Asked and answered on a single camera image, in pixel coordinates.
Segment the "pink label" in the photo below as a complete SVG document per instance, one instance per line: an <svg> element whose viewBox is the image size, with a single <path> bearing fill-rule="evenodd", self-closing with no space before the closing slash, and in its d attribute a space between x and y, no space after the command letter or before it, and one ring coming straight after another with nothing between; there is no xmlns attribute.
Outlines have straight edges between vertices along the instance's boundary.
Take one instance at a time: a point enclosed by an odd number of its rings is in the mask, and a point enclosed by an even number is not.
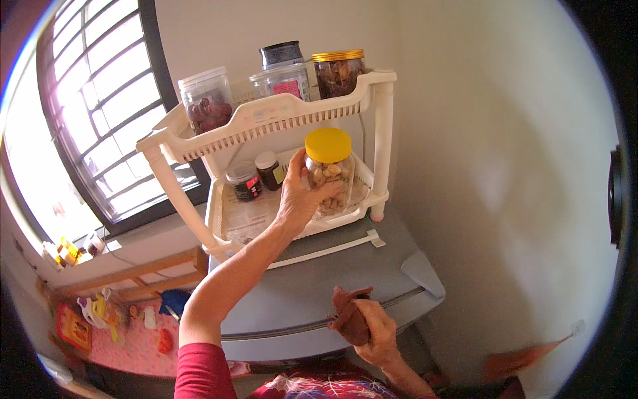
<svg viewBox="0 0 638 399"><path fill-rule="evenodd" d="M272 91L275 94L290 93L295 97L301 98L301 94L299 93L299 87L297 85L296 80L293 80L292 82L276 84L275 86L272 87Z"/></svg>

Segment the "jar of dried food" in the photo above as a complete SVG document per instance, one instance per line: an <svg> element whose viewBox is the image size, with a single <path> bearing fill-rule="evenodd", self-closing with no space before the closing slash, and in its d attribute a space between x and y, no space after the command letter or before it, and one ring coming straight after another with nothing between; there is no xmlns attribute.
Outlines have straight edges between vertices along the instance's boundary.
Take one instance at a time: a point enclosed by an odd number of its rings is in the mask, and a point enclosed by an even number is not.
<svg viewBox="0 0 638 399"><path fill-rule="evenodd" d="M178 80L177 85L196 135L228 123L233 108L225 66Z"/></svg>
<svg viewBox="0 0 638 399"><path fill-rule="evenodd" d="M319 188L331 181L341 182L341 191L319 204L319 215L338 215L346 209L355 175L355 160L351 152L350 136L341 129L320 128L306 136L306 167L310 188Z"/></svg>
<svg viewBox="0 0 638 399"><path fill-rule="evenodd" d="M357 76L366 72L363 50L313 54L322 100L347 96L357 87Z"/></svg>
<svg viewBox="0 0 638 399"><path fill-rule="evenodd" d="M243 161L229 166L226 169L226 180L233 186L237 199L242 202L252 201L262 193L262 182L253 162Z"/></svg>
<svg viewBox="0 0 638 399"><path fill-rule="evenodd" d="M290 93L304 101L310 101L308 70L305 64L293 64L273 68L248 78L259 98Z"/></svg>

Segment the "person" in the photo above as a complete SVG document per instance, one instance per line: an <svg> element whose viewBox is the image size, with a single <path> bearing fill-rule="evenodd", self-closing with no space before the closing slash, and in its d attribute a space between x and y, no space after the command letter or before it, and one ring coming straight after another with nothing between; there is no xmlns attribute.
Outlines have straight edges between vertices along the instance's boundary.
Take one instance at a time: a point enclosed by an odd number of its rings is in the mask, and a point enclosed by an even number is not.
<svg viewBox="0 0 638 399"><path fill-rule="evenodd" d="M261 278L275 258L299 235L319 203L339 191L338 182L306 190L302 177L305 150L290 160L279 211L272 224L233 257L220 264L193 291L179 326L175 399L237 398L221 349L221 322ZM396 345L397 325L379 302L357 299L370 341L356 353L381 369L389 386L349 362L330 370L301 370L278 375L250 398L435 398L432 389L403 360Z"/></svg>

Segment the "red shirt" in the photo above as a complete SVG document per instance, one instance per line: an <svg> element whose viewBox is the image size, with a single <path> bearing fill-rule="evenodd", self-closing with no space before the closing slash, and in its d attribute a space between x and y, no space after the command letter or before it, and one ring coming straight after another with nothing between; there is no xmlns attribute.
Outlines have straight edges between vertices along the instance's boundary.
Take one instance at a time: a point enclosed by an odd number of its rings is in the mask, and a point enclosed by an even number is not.
<svg viewBox="0 0 638 399"><path fill-rule="evenodd" d="M356 366L332 372L279 374L257 389L251 399L329 398L394 399L398 396L384 383ZM189 343L179 349L175 399L237 399L224 351L211 343ZM422 399L436 399L423 396Z"/></svg>

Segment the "blue cloth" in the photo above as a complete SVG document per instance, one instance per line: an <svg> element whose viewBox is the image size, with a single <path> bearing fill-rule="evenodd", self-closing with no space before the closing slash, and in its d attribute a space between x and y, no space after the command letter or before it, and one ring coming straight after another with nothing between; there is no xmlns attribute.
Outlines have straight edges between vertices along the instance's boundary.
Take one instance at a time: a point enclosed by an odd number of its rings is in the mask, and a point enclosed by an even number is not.
<svg viewBox="0 0 638 399"><path fill-rule="evenodd" d="M172 289L162 292L159 296L161 296L159 314L172 316L166 309L166 306L169 306L181 318L182 313L184 313L184 305L186 305L186 301L191 297L191 294L179 289Z"/></svg>

